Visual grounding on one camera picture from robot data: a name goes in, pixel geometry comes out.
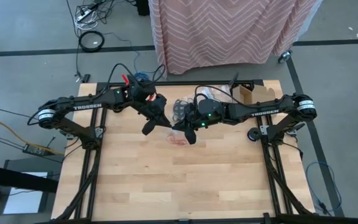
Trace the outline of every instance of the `black cable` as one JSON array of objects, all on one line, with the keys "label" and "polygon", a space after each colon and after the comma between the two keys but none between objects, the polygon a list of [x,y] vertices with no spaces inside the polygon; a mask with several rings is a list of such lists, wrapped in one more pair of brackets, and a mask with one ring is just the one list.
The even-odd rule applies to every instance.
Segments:
[{"label": "black cable", "polygon": [[132,6],[136,6],[136,0],[132,0],[132,1],[125,0],[125,1],[128,2],[129,4],[131,4]]},{"label": "black cable", "polygon": [[35,124],[39,124],[39,122],[35,122],[35,123],[30,123],[32,119],[35,119],[34,117],[39,113],[41,112],[42,110],[44,110],[45,108],[49,107],[49,106],[54,106],[54,105],[57,105],[58,103],[51,103],[49,105],[45,105],[45,106],[42,106],[38,109],[37,112],[35,112],[33,115],[30,116],[29,120],[27,121],[27,125],[29,126],[32,126],[32,125],[35,125]]},{"label": "black cable", "polygon": [[199,97],[199,96],[203,96],[206,100],[208,99],[208,96],[206,96],[204,93],[197,93],[193,98],[193,104],[196,107],[195,111],[197,111],[197,109],[198,109],[197,97]]},{"label": "black cable", "polygon": [[66,3],[67,3],[67,8],[68,8],[68,11],[70,12],[70,19],[71,19],[71,22],[73,23],[73,28],[74,28],[74,34],[77,38],[80,37],[80,35],[78,35],[78,30],[80,29],[76,29],[75,27],[75,23],[74,23],[74,16],[73,16],[73,13],[71,12],[71,8],[70,8],[70,4],[68,3],[68,0],[66,0]]},{"label": "black cable", "polygon": [[80,71],[78,69],[78,52],[80,51],[80,42],[78,41],[78,45],[77,45],[77,53],[75,54],[75,69],[76,69],[76,74],[80,75]]},{"label": "black cable", "polygon": [[[96,47],[92,47],[92,48],[89,48],[89,47],[85,47],[82,43],[82,39],[86,36],[86,35],[89,35],[89,34],[96,34],[98,35],[102,41],[100,42],[100,44],[98,44]],[[99,31],[95,31],[95,30],[88,30],[86,32],[84,32],[83,34],[80,35],[80,37],[78,38],[78,45],[81,47],[82,51],[83,52],[86,52],[86,53],[93,53],[93,52],[98,52],[104,45],[104,36],[102,33],[100,33]]]},{"label": "black cable", "polygon": [[[103,132],[98,136],[98,138],[100,138],[107,130],[107,128],[105,126],[102,127]],[[72,153],[73,151],[77,150],[80,146],[78,146],[76,149],[72,150],[71,152],[69,152],[65,157],[67,157],[70,153]],[[73,200],[70,202],[70,204],[67,206],[67,208],[65,209],[65,211],[59,215],[56,220],[67,220],[69,219],[69,217],[71,216],[71,214],[74,212],[75,207],[78,205],[78,203],[80,202],[80,199],[83,197],[86,189],[89,187],[89,185],[91,184],[91,182],[93,181],[93,179],[96,177],[96,169],[97,167],[99,167],[99,163],[100,160],[98,159],[98,157],[100,157],[100,149],[96,150],[96,154],[94,156],[94,161],[99,161],[99,162],[94,162],[91,171],[89,172],[87,178],[85,179],[85,181],[83,182],[83,185],[80,187],[80,189],[77,191],[77,194],[74,196]]]},{"label": "black cable", "polygon": [[285,143],[285,142],[282,142],[282,144],[287,145],[287,146],[291,146],[292,148],[297,149],[299,151],[299,153],[303,155],[303,152],[302,152],[302,150],[300,148],[298,148],[296,146],[293,146],[291,144]]},{"label": "black cable", "polygon": [[9,142],[9,143],[11,143],[11,144],[13,144],[13,145],[15,145],[15,146],[21,148],[21,149],[24,148],[24,146],[21,146],[21,145],[19,145],[19,144],[16,144],[16,143],[14,143],[14,142],[12,142],[12,141],[10,141],[10,140],[8,140],[8,139],[4,139],[4,138],[1,138],[1,137],[0,137],[0,140],[7,141],[7,142]]},{"label": "black cable", "polygon": [[10,114],[14,114],[14,115],[18,115],[18,116],[23,116],[23,117],[26,117],[26,118],[30,118],[30,116],[29,116],[29,115],[20,114],[20,113],[15,113],[15,112],[8,111],[8,110],[3,110],[3,109],[0,109],[0,111],[7,112],[7,113],[10,113]]},{"label": "black cable", "polygon": [[49,141],[49,143],[47,144],[47,148],[49,148],[50,144],[53,142],[53,140],[55,140],[56,136],[52,137],[52,139]]},{"label": "black cable", "polygon": [[65,155],[65,157],[63,157],[62,159],[62,163],[63,161],[67,158],[68,155],[70,155],[71,153],[73,153],[75,150],[79,149],[82,146],[82,144],[80,144],[79,146],[77,146],[75,149],[73,149],[72,151],[70,151],[67,155]]},{"label": "black cable", "polygon": [[[154,80],[155,74],[160,70],[160,68],[163,68],[163,70],[161,72],[161,75],[156,80]],[[158,66],[158,68],[154,71],[153,77],[152,77],[152,83],[158,82],[161,79],[161,77],[163,76],[164,73],[165,73],[165,65],[162,64],[162,65]]]},{"label": "black cable", "polygon": [[173,121],[181,121],[183,118],[185,118],[185,106],[189,103],[183,100],[176,100],[173,104]]},{"label": "black cable", "polygon": [[[22,146],[21,146],[21,147],[17,147],[17,146],[15,146],[15,145],[8,144],[8,143],[3,142],[3,141],[1,141],[1,140],[0,140],[0,143],[3,143],[3,144],[8,145],[8,146],[11,146],[11,147],[13,147],[13,148],[15,148],[15,149],[18,149],[18,150],[22,151],[22,152],[23,152],[23,150],[24,150],[24,147],[22,147]],[[38,157],[41,157],[41,158],[43,158],[43,159],[47,159],[47,160],[49,160],[49,161],[54,161],[54,162],[62,163],[62,162],[56,161],[56,160],[54,160],[54,159],[49,159],[49,158],[47,158],[47,157],[45,157],[45,156],[40,156],[40,155],[36,155],[36,154],[30,154],[30,155],[38,156]]]},{"label": "black cable", "polygon": [[15,146],[15,145],[8,144],[8,143],[3,142],[3,141],[1,141],[1,140],[0,140],[0,143],[3,143],[3,144],[8,145],[8,146],[11,146],[11,147],[13,147],[13,148],[15,148],[15,149],[20,149],[21,151],[23,151],[23,149],[24,149],[23,147],[17,147],[17,146]]},{"label": "black cable", "polygon": [[[240,105],[242,105],[242,106],[245,106],[245,107],[248,107],[248,108],[260,108],[260,107],[262,107],[262,106],[249,106],[249,105],[245,105],[245,104],[243,104],[242,102],[240,102],[239,100],[235,99],[232,95],[230,95],[230,94],[226,93],[225,91],[221,90],[220,88],[215,87],[215,86],[210,86],[210,85],[199,85],[199,86],[197,86],[197,87],[195,88],[195,90],[194,90],[194,95],[197,94],[197,89],[198,89],[199,87],[207,87],[207,88],[212,88],[212,89],[215,89],[215,90],[217,90],[217,91],[220,91],[220,92],[224,93],[225,95],[227,95],[228,97],[230,97],[230,98],[231,98],[232,100],[234,100],[235,102],[237,102],[238,104],[240,104]],[[283,96],[276,104],[281,103],[281,102],[284,100],[284,96]]]},{"label": "black cable", "polygon": [[[60,175],[60,174],[46,175],[46,176],[41,176],[41,177],[53,177],[53,176],[56,176],[56,175]],[[29,193],[29,192],[35,192],[35,191],[37,191],[37,190],[22,190],[20,192],[14,193],[14,194],[3,195],[3,196],[13,196],[13,195],[21,194],[21,193]]]},{"label": "black cable", "polygon": [[270,156],[270,159],[273,160],[274,162],[276,161],[275,159],[273,159],[272,155],[269,153],[268,154]]},{"label": "black cable", "polygon": [[65,149],[67,149],[68,147],[74,146],[74,144],[77,143],[78,140],[80,140],[80,138],[77,137],[77,139],[73,143],[69,144],[68,146],[65,146]]},{"label": "black cable", "polygon": [[[101,5],[101,9],[104,9],[109,1],[105,1],[104,5]],[[110,1],[110,6],[107,7],[107,10],[99,10],[97,9],[96,12],[99,19],[95,20],[93,23],[101,21],[103,24],[107,24],[107,18],[111,15],[112,9],[115,5],[113,5],[114,0]]]},{"label": "black cable", "polygon": [[288,133],[286,133],[286,134],[295,138],[296,143],[298,143],[298,138],[296,137],[296,134],[288,134]]},{"label": "black cable", "polygon": [[129,68],[128,68],[127,66],[125,66],[123,63],[117,63],[117,64],[115,64],[115,66],[112,68],[112,70],[111,70],[111,72],[110,72],[110,76],[109,76],[109,78],[107,79],[106,86],[104,87],[104,89],[103,89],[102,91],[100,91],[100,93],[98,93],[98,94],[95,96],[95,99],[97,99],[99,96],[101,96],[103,93],[105,93],[108,89],[110,89],[111,77],[112,77],[112,75],[113,75],[113,73],[114,73],[114,71],[115,71],[115,69],[117,68],[118,65],[124,67],[124,68],[127,70],[127,72],[129,73],[129,76],[132,77],[132,79],[133,79],[134,82],[139,83],[139,82],[136,80],[134,74],[132,74],[132,72],[129,70]]}]

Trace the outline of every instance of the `wooden table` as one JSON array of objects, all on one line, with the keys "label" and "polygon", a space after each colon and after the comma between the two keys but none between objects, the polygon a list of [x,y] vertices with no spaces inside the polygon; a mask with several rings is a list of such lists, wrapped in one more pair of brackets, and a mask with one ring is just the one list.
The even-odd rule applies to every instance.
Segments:
[{"label": "wooden table", "polygon": [[[277,98],[282,96],[278,80],[265,80],[264,85],[272,88]],[[158,86],[157,91],[168,100],[166,115],[170,116],[176,99],[194,93],[194,88]],[[95,83],[81,84],[78,95],[95,94],[95,89]],[[276,115],[273,122],[284,116]],[[91,110],[79,111],[73,120],[89,126],[90,117]],[[221,124],[200,129],[197,143],[184,146],[170,143],[169,128],[156,127],[144,136],[141,129],[145,122],[132,108],[121,113],[108,111],[92,220],[253,218],[264,212],[274,216],[262,146],[246,136],[250,128],[256,127],[256,119],[236,126]],[[284,142],[296,146],[291,137],[285,137]],[[286,145],[279,149],[289,188],[313,212],[298,151]],[[52,218],[59,216],[76,194],[84,154],[85,150],[79,149],[65,159]],[[281,189],[277,189],[280,207],[285,211]]]}]

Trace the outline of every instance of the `cardboard box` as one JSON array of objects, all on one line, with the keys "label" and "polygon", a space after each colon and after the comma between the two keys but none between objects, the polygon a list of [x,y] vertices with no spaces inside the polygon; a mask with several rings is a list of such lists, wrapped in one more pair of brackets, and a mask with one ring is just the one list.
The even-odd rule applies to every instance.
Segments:
[{"label": "cardboard box", "polygon": [[255,85],[254,90],[250,91],[246,87],[237,86],[233,88],[233,97],[243,102],[245,105],[254,104],[256,102],[264,102],[274,100],[276,98],[273,89],[267,89],[264,86]]}]

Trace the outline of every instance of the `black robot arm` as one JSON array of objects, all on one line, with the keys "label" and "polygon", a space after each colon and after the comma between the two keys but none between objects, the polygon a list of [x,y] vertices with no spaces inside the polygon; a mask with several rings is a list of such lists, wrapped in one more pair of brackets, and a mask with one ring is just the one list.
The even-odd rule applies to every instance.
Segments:
[{"label": "black robot arm", "polygon": [[185,106],[185,118],[175,124],[172,129],[184,131],[190,144],[196,142],[199,128],[224,123],[236,125],[248,118],[275,113],[288,115],[277,125],[269,126],[262,133],[267,135],[269,142],[282,140],[284,133],[302,121],[311,121],[317,117],[313,100],[306,95],[284,95],[281,99],[243,105],[240,103],[222,103],[212,99],[204,99],[199,103]]},{"label": "black robot arm", "polygon": [[107,108],[118,113],[131,106],[148,120],[142,130],[145,135],[150,133],[155,126],[170,128],[170,122],[164,113],[167,99],[161,94],[156,94],[154,83],[134,79],[130,81],[127,86],[115,89],[105,88],[97,95],[61,97],[48,101],[39,108],[39,126],[46,129],[60,129],[66,134],[79,137],[83,149],[97,149],[100,145],[98,136],[93,127],[84,128],[65,118],[69,112]]}]

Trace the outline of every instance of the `cable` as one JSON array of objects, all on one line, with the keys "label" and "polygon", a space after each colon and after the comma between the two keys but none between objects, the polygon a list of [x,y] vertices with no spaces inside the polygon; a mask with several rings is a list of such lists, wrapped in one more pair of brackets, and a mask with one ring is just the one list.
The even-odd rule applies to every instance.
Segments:
[{"label": "cable", "polygon": [[[46,175],[46,176],[41,176],[41,177],[53,177],[53,176],[56,176],[56,175],[60,175],[60,174]],[[9,194],[9,195],[3,195],[3,196],[13,196],[13,195],[21,194],[21,193],[29,193],[29,192],[35,192],[35,191],[39,191],[39,190],[23,190],[23,191],[20,191],[20,192],[16,192],[16,193]]]},{"label": "cable", "polygon": [[[90,34],[97,35],[97,36],[99,36],[101,38],[100,44],[98,44],[96,47],[85,47],[84,44],[82,43],[83,38],[86,35],[90,35]],[[88,30],[85,33],[80,35],[80,37],[78,38],[78,44],[80,45],[80,47],[81,47],[83,52],[86,52],[86,53],[98,52],[104,45],[104,36],[99,31]]]},{"label": "cable", "polygon": [[[8,145],[8,146],[11,146],[11,147],[13,147],[13,148],[15,148],[15,149],[18,149],[18,150],[22,151],[22,152],[23,152],[23,150],[24,150],[24,147],[22,147],[22,146],[21,146],[21,147],[17,147],[17,146],[15,146],[15,145],[8,144],[8,143],[3,142],[3,141],[1,141],[1,140],[0,140],[0,143],[3,143],[3,144]],[[49,159],[49,158],[44,157],[44,156],[40,156],[40,155],[36,155],[36,154],[31,154],[31,155],[33,155],[33,156],[38,156],[38,157],[41,157],[41,158],[43,158],[43,159],[47,159],[47,160],[50,160],[50,161],[62,163],[62,162],[56,161],[56,160],[54,160],[54,159]]]},{"label": "cable", "polygon": [[73,13],[71,12],[71,8],[70,8],[70,4],[68,3],[68,0],[66,0],[66,3],[67,3],[68,11],[70,12],[71,22],[73,23],[74,34],[75,34],[76,37],[80,37],[80,35],[81,35],[81,30],[78,29],[78,28],[76,29],[76,26],[75,26],[75,23],[74,23],[74,20],[73,20]]},{"label": "cable", "polygon": [[[212,88],[212,89],[215,89],[215,90],[217,90],[217,91],[220,91],[220,92],[224,93],[225,95],[227,95],[228,97],[230,97],[230,98],[231,98],[232,100],[234,100],[235,102],[237,102],[238,104],[240,104],[240,105],[242,105],[242,106],[245,106],[245,107],[248,107],[248,108],[260,108],[260,107],[261,107],[261,106],[249,106],[249,105],[245,105],[245,104],[241,103],[239,100],[235,99],[232,95],[230,95],[230,94],[226,93],[225,91],[221,90],[220,88],[215,87],[215,86],[210,86],[210,85],[199,85],[199,86],[197,86],[197,87],[195,88],[195,90],[194,90],[194,95],[197,94],[197,89],[198,89],[199,87],[207,87],[207,88]],[[282,97],[276,104],[281,103],[283,100],[284,100],[284,97]]]},{"label": "cable", "polygon": [[18,116],[23,116],[23,117],[26,117],[26,118],[30,118],[30,116],[28,116],[28,115],[20,114],[20,113],[15,113],[15,112],[8,111],[8,110],[0,109],[0,111],[7,112],[7,113],[10,113],[10,114],[14,114],[14,115],[18,115]]},{"label": "cable", "polygon": [[208,96],[206,96],[204,93],[197,93],[193,98],[193,104],[196,106],[195,111],[197,111],[197,109],[198,109],[198,103],[197,103],[198,96],[203,96],[206,100],[208,99]]},{"label": "cable", "polygon": [[146,75],[145,73],[142,73],[142,72],[138,72],[135,74],[135,78],[137,80],[149,80],[149,76]]},{"label": "cable", "polygon": [[17,146],[15,146],[15,145],[8,144],[8,143],[3,142],[3,141],[1,141],[1,140],[0,140],[0,143],[3,143],[3,144],[5,144],[5,145],[11,146],[11,147],[13,147],[13,148],[19,149],[19,150],[21,150],[21,151],[23,151],[23,149],[24,149],[23,147],[17,147]]},{"label": "cable", "polygon": [[79,146],[77,146],[75,149],[71,150],[67,155],[65,155],[65,157],[63,157],[62,159],[62,163],[63,161],[67,158],[68,155],[70,155],[71,153],[73,153],[75,150],[79,149],[82,146],[82,144],[80,144]]},{"label": "cable", "polygon": [[34,144],[34,143],[31,143],[31,142],[29,142],[29,141],[24,140],[24,139],[21,138],[18,134],[16,134],[16,132],[13,131],[8,125],[6,125],[6,124],[4,124],[4,123],[2,123],[2,122],[0,122],[0,125],[4,126],[4,127],[5,127],[6,129],[8,129],[13,135],[15,135],[15,137],[17,137],[17,138],[20,139],[22,142],[24,142],[24,143],[26,143],[26,144],[28,144],[28,145],[30,145],[30,146],[34,146],[34,147],[37,147],[37,148],[39,148],[39,149],[43,149],[43,150],[48,151],[48,152],[51,152],[51,153],[53,153],[53,154],[64,155],[64,153],[57,152],[57,151],[53,151],[53,150],[51,150],[51,149],[49,149],[49,148],[47,148],[47,147],[39,146],[39,145],[37,145],[37,144]]},{"label": "cable", "polygon": [[105,92],[110,88],[111,77],[112,77],[112,75],[113,75],[113,73],[114,73],[114,71],[115,71],[115,69],[117,68],[118,65],[124,67],[124,68],[127,70],[127,72],[129,73],[129,75],[130,75],[131,77],[133,77],[133,79],[137,82],[135,76],[132,74],[132,72],[129,70],[129,68],[128,68],[127,66],[125,66],[123,63],[117,63],[117,64],[115,64],[115,66],[112,68],[112,70],[111,70],[111,72],[110,72],[110,76],[109,76],[109,78],[107,79],[106,86],[104,87],[104,89],[103,89],[102,91],[100,91],[99,94],[97,94],[97,95],[95,96],[95,98],[98,98],[99,96],[101,96],[103,93],[105,93]]},{"label": "cable", "polygon": [[27,121],[27,125],[32,126],[32,125],[39,124],[39,122],[35,122],[35,123],[30,123],[30,122],[31,122],[32,119],[36,119],[35,115],[37,115],[39,112],[41,112],[42,110],[44,110],[45,108],[47,108],[49,106],[55,106],[55,105],[57,105],[57,103],[51,103],[49,105],[45,105],[45,106],[39,108],[37,112],[35,112],[33,115],[30,116],[29,120]]},{"label": "cable", "polygon": [[[157,82],[158,80],[160,80],[160,78],[163,76],[163,74],[165,73],[165,65],[160,65],[159,67],[158,67],[158,69],[156,69],[156,71],[153,71],[153,72],[138,72],[138,70],[137,70],[137,67],[136,67],[136,60],[139,58],[139,56],[140,56],[140,53],[137,51],[137,50],[135,50],[134,49],[134,46],[132,45],[132,41],[131,40],[127,40],[127,39],[123,39],[123,38],[121,38],[121,37],[119,37],[116,33],[114,33],[114,32],[108,32],[108,33],[104,33],[104,35],[109,35],[109,34],[112,34],[112,35],[114,35],[118,40],[120,40],[120,41],[124,41],[124,42],[128,42],[129,43],[129,46],[131,47],[131,49],[132,49],[132,51],[133,52],[135,52],[137,55],[136,55],[136,57],[135,57],[135,59],[134,59],[134,68],[135,68],[135,75],[136,74],[138,74],[138,73],[153,73],[153,81],[154,82]],[[161,75],[156,79],[156,80],[154,80],[154,76],[155,76],[155,74],[160,70],[160,68],[161,67],[163,67],[163,72],[161,73]]]},{"label": "cable", "polygon": [[78,6],[77,7],[77,11],[75,12],[75,18],[73,18],[75,27],[79,28],[80,30],[91,30],[91,29],[96,28],[98,26],[98,22],[96,22],[96,17],[97,17],[96,11],[93,11],[90,16],[87,16],[88,20],[86,22],[82,22],[82,21],[80,22],[77,20],[77,17],[78,17],[77,15],[79,13],[81,13],[81,11],[84,9],[88,10],[88,7],[86,7],[86,6]]},{"label": "cable", "polygon": [[[324,166],[328,167],[329,171],[332,173],[334,188],[335,188],[335,191],[336,191],[336,193],[338,194],[338,197],[339,197],[339,204],[338,204],[338,206],[337,206],[336,208],[333,208],[333,209],[331,209],[331,210],[328,210],[328,209],[325,207],[325,204],[317,197],[317,195],[315,194],[314,190],[311,188],[310,181],[309,181],[309,176],[308,176],[308,175],[309,175],[309,168],[310,168],[312,165],[315,165],[315,164],[324,165]],[[317,162],[312,162],[311,164],[309,164],[308,167],[306,168],[306,180],[307,180],[307,182],[308,182],[309,189],[310,189],[312,195],[317,199],[317,202],[319,203],[320,208],[315,205],[315,207],[316,207],[318,210],[321,210],[321,211],[323,211],[324,213],[328,213],[328,215],[331,216],[330,212],[335,212],[336,210],[338,210],[338,209],[342,206],[342,196],[341,196],[341,194],[339,193],[338,188],[336,187],[334,170],[333,170],[333,168],[331,168],[331,166],[329,166],[327,163],[317,161]]]},{"label": "cable", "polygon": [[49,141],[49,143],[47,144],[47,148],[49,148],[50,144],[53,142],[53,140],[55,140],[56,136],[52,137],[52,139]]},{"label": "cable", "polygon": [[270,156],[270,159],[273,160],[274,162],[276,161],[275,159],[273,159],[272,155],[269,153],[268,154]]},{"label": "cable", "polygon": [[131,6],[136,6],[136,0],[132,0],[132,1],[125,0],[125,1],[128,2],[129,4],[131,4]]},{"label": "cable", "polygon": [[[160,68],[163,68],[163,70],[162,70],[160,76],[155,80],[155,79],[154,79],[154,78],[155,78],[155,74],[160,70]],[[164,64],[158,66],[158,68],[157,68],[157,69],[154,71],[154,73],[153,73],[152,83],[156,83],[156,82],[158,82],[158,81],[161,79],[161,77],[162,77],[163,74],[165,73],[165,69],[166,69],[166,67],[165,67]]]},{"label": "cable", "polygon": [[[103,132],[98,136],[98,138],[100,138],[105,132],[106,132],[106,127],[103,126]],[[69,152],[66,157],[72,153],[73,151],[75,151],[76,149],[72,150],[71,152]],[[86,191],[86,189],[89,187],[90,183],[93,181],[93,179],[96,177],[96,171],[99,167],[99,163],[100,163],[100,149],[96,150],[96,154],[94,156],[94,163],[92,165],[91,171],[89,172],[87,178],[85,179],[85,181],[83,182],[83,185],[80,187],[80,189],[77,191],[76,195],[74,196],[73,200],[70,202],[70,204],[67,206],[67,208],[65,209],[65,211],[59,215],[56,220],[67,220],[69,219],[69,217],[71,216],[71,214],[73,213],[75,207],[79,204],[81,198],[83,198],[84,193]]]},{"label": "cable", "polygon": [[80,138],[79,138],[79,137],[77,137],[77,139],[76,139],[73,143],[69,144],[68,146],[65,146],[65,149],[67,149],[68,147],[72,147],[72,146],[74,146],[74,144],[75,144],[75,143],[77,143],[77,142],[78,142],[78,140],[80,140]]},{"label": "cable", "polygon": [[7,141],[7,142],[9,142],[9,143],[11,143],[11,144],[13,144],[13,145],[15,145],[15,146],[21,148],[21,149],[24,148],[24,146],[21,146],[21,145],[19,145],[19,144],[16,144],[16,143],[14,143],[14,142],[12,142],[12,141],[10,141],[10,140],[8,140],[8,139],[4,139],[4,138],[1,138],[1,137],[0,137],[0,140]]},{"label": "cable", "polygon": [[298,143],[298,138],[296,137],[296,134],[288,134],[288,133],[286,133],[286,134],[295,138],[296,143]]},{"label": "cable", "polygon": [[281,143],[284,144],[284,145],[287,145],[287,146],[291,146],[291,147],[294,148],[294,149],[297,149],[297,150],[299,151],[299,153],[300,153],[301,155],[303,155],[303,152],[302,152],[302,150],[301,150],[300,148],[298,148],[298,147],[296,147],[296,146],[293,146],[293,145],[291,145],[291,144],[285,143],[285,142],[281,142]]}]

